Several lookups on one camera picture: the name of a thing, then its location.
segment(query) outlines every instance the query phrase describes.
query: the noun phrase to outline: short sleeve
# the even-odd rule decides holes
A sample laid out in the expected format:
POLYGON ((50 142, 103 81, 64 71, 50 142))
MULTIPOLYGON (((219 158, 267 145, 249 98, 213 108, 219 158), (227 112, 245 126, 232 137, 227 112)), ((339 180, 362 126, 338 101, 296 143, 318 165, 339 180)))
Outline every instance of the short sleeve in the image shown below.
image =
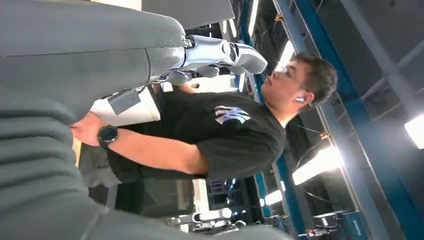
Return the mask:
POLYGON ((254 131, 211 138, 197 143, 208 164, 208 179, 250 177, 269 167, 277 153, 272 137, 254 131))

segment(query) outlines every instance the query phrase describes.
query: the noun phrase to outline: nose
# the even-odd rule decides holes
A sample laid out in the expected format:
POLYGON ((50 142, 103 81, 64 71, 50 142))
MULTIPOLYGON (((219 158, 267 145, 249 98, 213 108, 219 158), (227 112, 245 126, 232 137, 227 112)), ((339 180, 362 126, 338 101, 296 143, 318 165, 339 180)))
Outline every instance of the nose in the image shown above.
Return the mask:
POLYGON ((278 73, 276 71, 273 71, 269 77, 272 78, 272 79, 276 79, 277 78, 277 74, 278 73))

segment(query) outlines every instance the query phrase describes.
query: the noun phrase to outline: robotic hand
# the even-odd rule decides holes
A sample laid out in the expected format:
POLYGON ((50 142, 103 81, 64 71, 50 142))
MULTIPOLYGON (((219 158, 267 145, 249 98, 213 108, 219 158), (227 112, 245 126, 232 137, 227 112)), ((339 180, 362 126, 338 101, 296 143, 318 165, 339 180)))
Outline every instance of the robotic hand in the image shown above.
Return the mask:
POLYGON ((267 61, 253 47, 226 40, 189 35, 183 38, 184 59, 167 70, 160 81, 182 85, 189 80, 185 73, 198 72, 204 77, 215 77, 219 67, 227 67, 235 74, 260 74, 267 61))

